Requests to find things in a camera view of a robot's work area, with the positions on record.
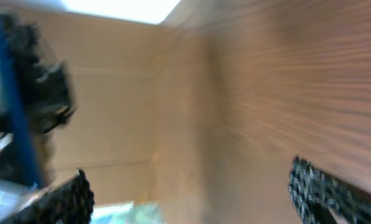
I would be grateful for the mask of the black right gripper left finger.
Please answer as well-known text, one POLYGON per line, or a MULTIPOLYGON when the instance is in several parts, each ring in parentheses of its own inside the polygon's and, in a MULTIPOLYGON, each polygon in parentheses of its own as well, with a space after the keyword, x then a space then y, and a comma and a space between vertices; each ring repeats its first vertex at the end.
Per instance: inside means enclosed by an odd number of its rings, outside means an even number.
POLYGON ((83 170, 30 205, 2 219, 0 224, 89 224, 94 193, 83 170))

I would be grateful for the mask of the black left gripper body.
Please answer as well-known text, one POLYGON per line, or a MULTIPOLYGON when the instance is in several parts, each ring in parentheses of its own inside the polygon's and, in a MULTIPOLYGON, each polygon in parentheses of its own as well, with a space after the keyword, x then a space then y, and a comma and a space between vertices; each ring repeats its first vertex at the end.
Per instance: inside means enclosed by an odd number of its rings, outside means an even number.
POLYGON ((30 127, 47 134, 76 111, 68 64, 58 60, 34 24, 4 29, 30 127))

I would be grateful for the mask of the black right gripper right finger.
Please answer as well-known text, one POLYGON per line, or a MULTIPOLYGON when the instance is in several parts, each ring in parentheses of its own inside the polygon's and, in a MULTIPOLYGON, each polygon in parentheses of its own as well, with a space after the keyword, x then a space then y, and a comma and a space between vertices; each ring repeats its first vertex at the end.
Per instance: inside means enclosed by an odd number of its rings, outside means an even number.
POLYGON ((371 193, 294 157, 289 173, 290 200, 303 224, 371 224, 371 193))

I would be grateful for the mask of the blue Galaxy smartphone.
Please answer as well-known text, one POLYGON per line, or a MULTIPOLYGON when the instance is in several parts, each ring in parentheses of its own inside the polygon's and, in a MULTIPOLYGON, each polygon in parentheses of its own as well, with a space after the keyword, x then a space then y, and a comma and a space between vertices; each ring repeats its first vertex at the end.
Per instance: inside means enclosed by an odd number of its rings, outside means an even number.
POLYGON ((14 145, 17 149, 17 160, 23 173, 23 180, 38 189, 45 187, 45 180, 41 173, 40 163, 35 154, 28 120, 22 105, 21 93, 14 71, 14 61, 9 55, 8 43, 4 37, 3 26, 0 20, 0 71, 2 84, 6 93, 6 102, 9 113, 9 127, 14 134, 14 145))

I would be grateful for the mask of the brown cardboard panel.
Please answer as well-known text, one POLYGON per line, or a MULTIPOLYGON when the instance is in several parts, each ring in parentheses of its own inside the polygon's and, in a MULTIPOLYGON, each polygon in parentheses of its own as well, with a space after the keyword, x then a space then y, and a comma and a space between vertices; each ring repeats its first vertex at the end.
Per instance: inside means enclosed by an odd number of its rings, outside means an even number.
POLYGON ((68 126, 53 132, 56 184, 83 169, 98 205, 153 199, 154 89, 159 26, 21 10, 66 60, 76 97, 68 126))

